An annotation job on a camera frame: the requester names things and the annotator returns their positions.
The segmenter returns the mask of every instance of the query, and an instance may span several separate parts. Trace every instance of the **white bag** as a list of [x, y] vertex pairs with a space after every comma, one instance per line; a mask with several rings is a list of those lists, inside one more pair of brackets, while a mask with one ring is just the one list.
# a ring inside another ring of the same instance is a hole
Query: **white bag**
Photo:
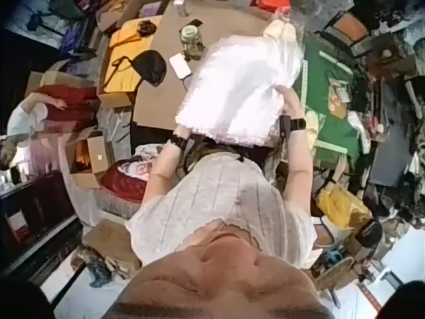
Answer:
[[292, 87], [303, 58], [294, 26], [279, 23], [290, 31], [277, 37], [232, 36], [213, 46], [176, 123], [219, 142], [263, 146], [284, 104], [274, 88]]

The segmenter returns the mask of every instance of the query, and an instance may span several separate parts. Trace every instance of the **bottle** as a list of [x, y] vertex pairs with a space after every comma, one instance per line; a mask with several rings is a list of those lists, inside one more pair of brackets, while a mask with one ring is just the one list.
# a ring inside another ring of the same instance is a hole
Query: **bottle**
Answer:
[[201, 32], [194, 25], [187, 25], [181, 29], [181, 43], [187, 60], [199, 61], [204, 53]]
[[187, 11], [186, 11], [186, 4], [185, 0], [174, 0], [173, 4], [175, 8], [177, 9], [177, 12], [180, 17], [187, 17]]

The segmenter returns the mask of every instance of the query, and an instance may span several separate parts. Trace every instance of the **ruler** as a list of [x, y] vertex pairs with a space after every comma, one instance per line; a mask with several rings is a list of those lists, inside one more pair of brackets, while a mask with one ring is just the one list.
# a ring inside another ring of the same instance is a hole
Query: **ruler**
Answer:
[[357, 287], [359, 287], [361, 293], [366, 297], [367, 301], [369, 301], [373, 308], [375, 308], [375, 310], [377, 312], [381, 311], [381, 304], [378, 302], [378, 300], [375, 298], [375, 296], [372, 295], [372, 292], [366, 287], [365, 284], [357, 284]]
[[304, 109], [307, 106], [307, 88], [308, 88], [308, 61], [303, 60], [301, 74], [301, 106]]

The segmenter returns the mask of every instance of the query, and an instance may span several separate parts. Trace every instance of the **white cloth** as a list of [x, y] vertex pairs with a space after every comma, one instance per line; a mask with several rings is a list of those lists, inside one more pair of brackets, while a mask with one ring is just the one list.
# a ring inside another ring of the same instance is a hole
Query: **white cloth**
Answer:
[[309, 215], [283, 202], [261, 169], [239, 156], [205, 156], [167, 195], [142, 205], [126, 223], [131, 247], [144, 265], [173, 251], [211, 221], [244, 229], [262, 251], [296, 267], [308, 258], [317, 237]]
[[43, 103], [37, 102], [30, 114], [27, 114], [19, 104], [7, 122], [7, 135], [28, 134], [32, 136], [35, 132], [43, 130], [43, 120], [46, 117], [47, 107]]

